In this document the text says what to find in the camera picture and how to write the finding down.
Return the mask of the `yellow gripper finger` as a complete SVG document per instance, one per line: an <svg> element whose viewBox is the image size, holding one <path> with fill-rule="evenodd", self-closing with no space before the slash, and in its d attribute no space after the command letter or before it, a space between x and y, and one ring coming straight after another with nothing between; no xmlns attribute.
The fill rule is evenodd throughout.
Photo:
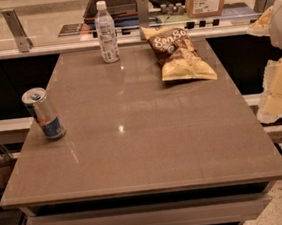
<svg viewBox="0 0 282 225"><path fill-rule="evenodd" d="M268 60L264 69L263 92L259 99L257 119L263 124L282 117L282 57Z"/></svg>
<svg viewBox="0 0 282 225"><path fill-rule="evenodd" d="M246 33L258 37L268 36L272 10L273 7L271 6L265 10L262 15L249 26Z"/></svg>

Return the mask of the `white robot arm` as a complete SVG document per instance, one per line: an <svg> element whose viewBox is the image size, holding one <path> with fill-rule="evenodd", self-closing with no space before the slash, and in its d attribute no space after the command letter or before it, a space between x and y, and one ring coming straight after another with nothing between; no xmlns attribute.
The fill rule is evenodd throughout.
<svg viewBox="0 0 282 225"><path fill-rule="evenodd" d="M272 46L282 49L282 0L275 0L247 30L247 34L268 36ZM257 118L261 123L274 123L282 117L282 56L268 60L264 69L263 92Z"/></svg>

